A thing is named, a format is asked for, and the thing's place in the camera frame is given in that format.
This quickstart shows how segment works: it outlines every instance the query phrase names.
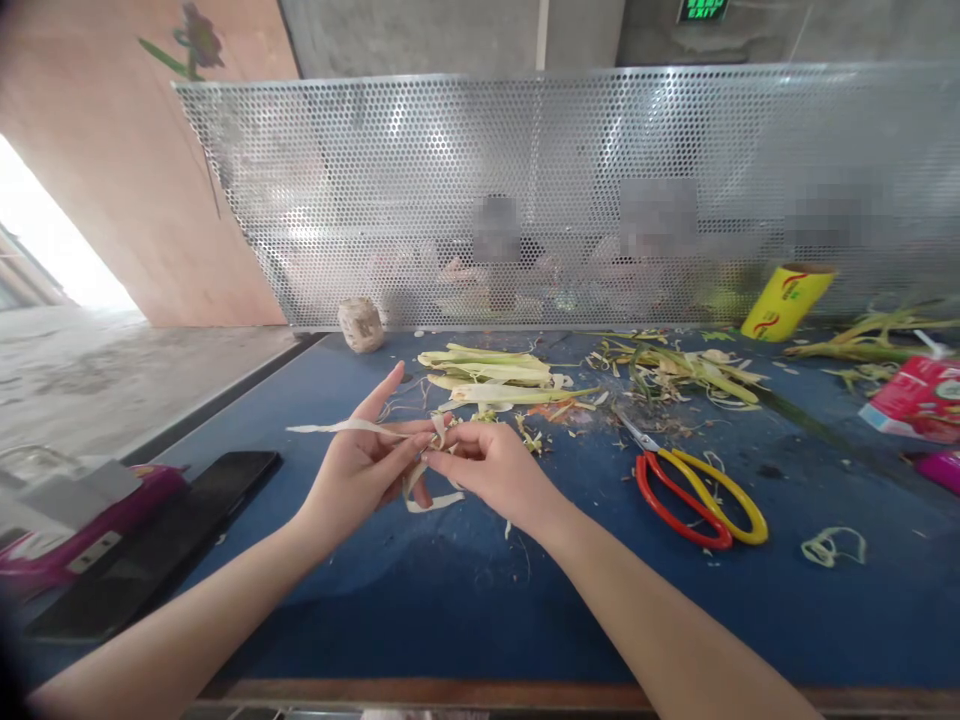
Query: yellow container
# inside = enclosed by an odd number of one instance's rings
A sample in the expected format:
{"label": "yellow container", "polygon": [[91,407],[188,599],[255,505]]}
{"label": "yellow container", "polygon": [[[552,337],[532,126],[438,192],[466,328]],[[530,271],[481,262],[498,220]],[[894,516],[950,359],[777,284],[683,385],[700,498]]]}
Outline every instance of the yellow container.
{"label": "yellow container", "polygon": [[797,329],[836,271],[828,265],[787,263],[778,267],[740,328],[747,337],[783,342]]}

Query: exit sign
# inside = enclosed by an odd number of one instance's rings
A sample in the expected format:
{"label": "exit sign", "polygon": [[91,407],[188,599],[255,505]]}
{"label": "exit sign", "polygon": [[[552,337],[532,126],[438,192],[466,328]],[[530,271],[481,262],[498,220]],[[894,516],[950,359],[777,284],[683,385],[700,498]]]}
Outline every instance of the exit sign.
{"label": "exit sign", "polygon": [[680,0],[677,22],[720,20],[727,11],[729,0]]}

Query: scissors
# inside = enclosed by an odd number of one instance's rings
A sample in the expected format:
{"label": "scissors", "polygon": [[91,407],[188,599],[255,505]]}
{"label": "scissors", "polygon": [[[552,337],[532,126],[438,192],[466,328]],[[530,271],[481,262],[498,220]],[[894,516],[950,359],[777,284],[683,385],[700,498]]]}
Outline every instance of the scissors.
{"label": "scissors", "polygon": [[[751,500],[750,497],[741,489],[741,487],[737,485],[730,477],[720,472],[715,467],[693,457],[692,455],[688,455],[680,450],[670,451],[660,447],[653,440],[653,438],[646,433],[641,432],[636,425],[630,422],[626,416],[620,412],[619,409],[614,408],[613,411],[616,416],[620,418],[620,422],[623,423],[623,426],[627,428],[627,430],[633,436],[633,439],[643,449],[643,453],[637,456],[637,485],[640,486],[640,492],[643,494],[643,498],[647,501],[650,507],[653,508],[654,512],[656,512],[657,515],[659,515],[671,528],[676,530],[680,535],[688,540],[691,540],[692,542],[711,550],[729,550],[733,546],[733,538],[736,538],[740,542],[748,545],[760,545],[767,541],[767,538],[770,536],[770,531],[767,528],[766,519],[764,519],[763,514],[760,512],[760,509],[756,506],[753,500]],[[694,491],[700,496],[700,499],[703,501],[702,504],[697,502],[688,492],[683,490],[676,483],[670,480],[669,477],[667,477],[667,474],[663,471],[663,468],[660,467],[660,463],[657,461],[658,455],[664,460],[667,460],[681,473],[683,473],[683,476],[687,478],[687,480],[693,486]],[[707,489],[706,485],[703,484],[703,481],[697,477],[697,474],[690,468],[691,465],[701,472],[710,475],[714,480],[730,491],[736,501],[743,507],[744,511],[747,513],[747,517],[750,519],[750,532],[746,532],[733,524],[730,518],[728,518],[723,510],[720,509],[717,501],[710,494],[710,491]],[[647,466],[653,469],[654,474],[660,478],[663,484],[666,485],[674,495],[678,496],[687,505],[693,508],[714,530],[716,530],[717,537],[714,538],[710,537],[709,535],[703,535],[695,532],[692,528],[687,527],[684,523],[680,522],[677,520],[677,518],[670,514],[663,504],[657,500],[656,496],[653,494],[653,490],[650,488],[650,482],[647,479]]]}

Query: scissor handle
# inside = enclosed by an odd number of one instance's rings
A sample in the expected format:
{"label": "scissor handle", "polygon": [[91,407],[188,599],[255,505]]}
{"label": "scissor handle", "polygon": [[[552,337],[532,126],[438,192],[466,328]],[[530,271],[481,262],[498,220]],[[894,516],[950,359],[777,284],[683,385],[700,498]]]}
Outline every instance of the scissor handle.
{"label": "scissor handle", "polygon": [[756,506],[756,503],[750,499],[750,496],[743,491],[743,488],[737,485],[729,475],[725,475],[712,465],[703,462],[699,458],[695,458],[693,455],[688,455],[681,450],[671,450],[670,452],[680,458],[681,461],[688,465],[693,465],[697,470],[710,475],[729,490],[730,494],[740,503],[741,507],[743,507],[747,513],[747,517],[750,518],[750,532],[741,530],[733,524],[730,518],[720,509],[717,501],[714,500],[706,486],[702,482],[699,482],[699,478],[698,482],[693,483],[693,489],[697,495],[700,496],[703,504],[710,508],[710,512],[716,515],[720,519],[720,522],[727,526],[737,540],[747,545],[761,545],[767,541],[767,538],[770,537],[770,530],[767,528],[767,521],[763,517],[763,513],[760,512],[760,508]]}
{"label": "scissor handle", "polygon": [[[650,482],[647,480],[647,465],[653,468],[654,474],[660,478],[663,484],[666,485],[674,495],[692,507],[700,515],[700,517],[706,520],[707,523],[717,531],[717,537],[712,538],[709,535],[698,533],[692,528],[688,528],[685,524],[670,514],[670,511],[667,510],[667,508],[665,508],[659,500],[657,500],[657,496],[653,494],[653,490],[650,488]],[[660,463],[657,462],[656,455],[646,450],[642,455],[637,456],[637,485],[640,486],[640,492],[643,495],[643,499],[646,500],[647,504],[653,508],[653,511],[657,513],[657,515],[659,515],[663,521],[667,523],[667,525],[669,525],[687,540],[695,542],[701,547],[709,548],[710,550],[729,550],[731,547],[733,547],[733,536],[730,534],[730,531],[724,526],[724,524],[720,522],[720,520],[715,517],[709,509],[698,503],[693,496],[690,495],[690,493],[668,478],[667,474],[663,471],[663,468],[660,467]]]}

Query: metal mesh screen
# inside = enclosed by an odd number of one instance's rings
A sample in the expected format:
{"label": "metal mesh screen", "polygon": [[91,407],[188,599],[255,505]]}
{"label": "metal mesh screen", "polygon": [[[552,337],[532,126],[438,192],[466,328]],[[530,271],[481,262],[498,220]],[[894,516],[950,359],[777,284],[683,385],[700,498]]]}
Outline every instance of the metal mesh screen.
{"label": "metal mesh screen", "polygon": [[[177,92],[292,325],[335,328],[365,295],[393,328],[577,327],[738,321],[784,261],[838,267],[820,314],[952,290],[958,78],[754,65]],[[516,216],[502,261],[478,238],[492,198]]]}

